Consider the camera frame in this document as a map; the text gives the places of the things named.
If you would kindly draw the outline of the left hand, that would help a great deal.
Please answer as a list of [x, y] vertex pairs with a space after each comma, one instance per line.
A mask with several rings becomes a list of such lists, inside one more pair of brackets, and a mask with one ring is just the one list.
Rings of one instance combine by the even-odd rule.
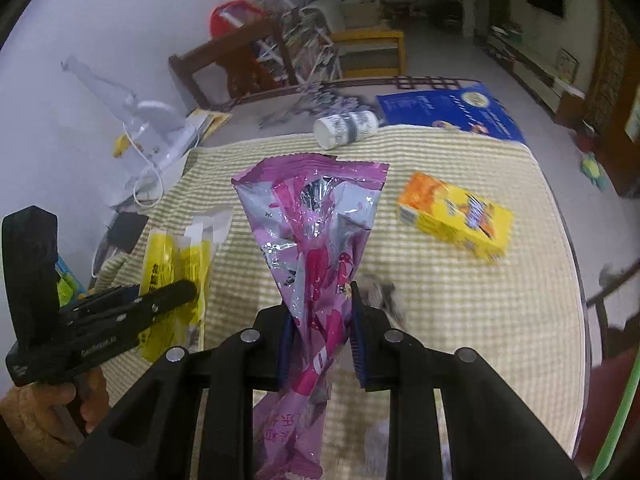
[[[99, 367], [89, 370], [85, 380], [89, 393], [81, 401], [80, 420], [91, 432], [110, 410], [110, 399]], [[37, 468], [58, 469], [75, 451], [70, 433], [54, 409], [65, 408], [75, 396], [75, 386], [66, 382], [14, 387], [1, 400], [1, 427], [6, 430], [9, 443], [16, 444]]]

